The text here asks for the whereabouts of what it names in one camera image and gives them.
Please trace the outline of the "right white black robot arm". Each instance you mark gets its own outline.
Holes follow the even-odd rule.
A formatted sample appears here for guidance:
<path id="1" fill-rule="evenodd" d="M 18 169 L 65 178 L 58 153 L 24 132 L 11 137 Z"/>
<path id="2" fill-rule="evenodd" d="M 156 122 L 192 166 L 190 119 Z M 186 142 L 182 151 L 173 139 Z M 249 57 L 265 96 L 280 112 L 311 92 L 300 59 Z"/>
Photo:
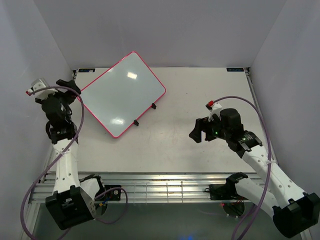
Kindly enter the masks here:
<path id="1" fill-rule="evenodd" d="M 198 118 L 189 137 L 196 143 L 221 139 L 266 183 L 267 191 L 246 174 L 237 172 L 226 179 L 225 191 L 232 198 L 244 197 L 267 213 L 278 231 L 292 238 L 316 225 L 320 216 L 320 198 L 296 185 L 279 167 L 268 159 L 262 141 L 244 129 L 241 116 L 234 108 L 220 104 L 206 105 L 210 114 Z"/>

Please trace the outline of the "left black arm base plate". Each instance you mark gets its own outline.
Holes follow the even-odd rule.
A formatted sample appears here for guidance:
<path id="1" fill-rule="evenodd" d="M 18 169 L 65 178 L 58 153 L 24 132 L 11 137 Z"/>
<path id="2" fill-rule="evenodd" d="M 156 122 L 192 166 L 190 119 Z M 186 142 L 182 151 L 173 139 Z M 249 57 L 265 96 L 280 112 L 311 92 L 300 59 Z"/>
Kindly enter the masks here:
<path id="1" fill-rule="evenodd" d="M 102 197 L 103 201 L 120 201 L 121 200 L 121 185 L 105 185 L 104 190 L 114 189 L 105 193 Z"/>

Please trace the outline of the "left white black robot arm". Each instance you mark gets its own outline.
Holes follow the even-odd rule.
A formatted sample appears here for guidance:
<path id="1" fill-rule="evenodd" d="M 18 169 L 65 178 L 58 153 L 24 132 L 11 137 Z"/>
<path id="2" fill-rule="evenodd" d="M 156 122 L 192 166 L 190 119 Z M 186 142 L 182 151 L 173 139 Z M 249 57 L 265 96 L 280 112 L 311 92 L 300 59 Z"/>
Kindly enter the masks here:
<path id="1" fill-rule="evenodd" d="M 67 91 L 49 89 L 44 78 L 34 81 L 30 91 L 36 92 L 35 101 L 41 105 L 48 119 L 46 133 L 54 152 L 60 156 L 55 164 L 52 195 L 45 199 L 45 205 L 57 226 L 61 230 L 67 230 L 96 217 L 95 200 L 100 200 L 106 195 L 106 187 L 97 174 L 79 179 L 79 141 L 76 135 L 77 126 L 72 121 L 70 104 L 81 90 L 73 80 L 59 79 L 56 83 L 58 86 L 67 87 Z"/>

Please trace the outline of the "pink framed whiteboard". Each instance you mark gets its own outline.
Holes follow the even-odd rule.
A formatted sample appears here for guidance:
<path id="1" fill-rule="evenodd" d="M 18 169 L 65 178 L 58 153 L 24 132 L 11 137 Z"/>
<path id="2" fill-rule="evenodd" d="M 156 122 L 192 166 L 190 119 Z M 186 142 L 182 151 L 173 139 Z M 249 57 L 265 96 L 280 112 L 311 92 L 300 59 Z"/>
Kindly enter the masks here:
<path id="1" fill-rule="evenodd" d="M 76 70 L 74 77 L 84 106 L 115 139 L 167 91 L 135 51 L 110 68 L 86 68 L 95 69 L 95 72 Z"/>

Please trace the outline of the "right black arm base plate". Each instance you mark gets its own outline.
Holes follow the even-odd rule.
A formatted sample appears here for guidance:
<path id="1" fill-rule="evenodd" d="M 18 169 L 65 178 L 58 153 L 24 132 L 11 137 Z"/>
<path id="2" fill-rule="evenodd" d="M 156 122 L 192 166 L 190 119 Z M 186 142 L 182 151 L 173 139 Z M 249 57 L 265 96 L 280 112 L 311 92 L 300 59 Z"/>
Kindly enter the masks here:
<path id="1" fill-rule="evenodd" d="M 234 187 L 229 187 L 227 184 L 210 184 L 204 189 L 205 193 L 209 194 L 211 200 L 243 200 L 244 197 L 237 194 Z"/>

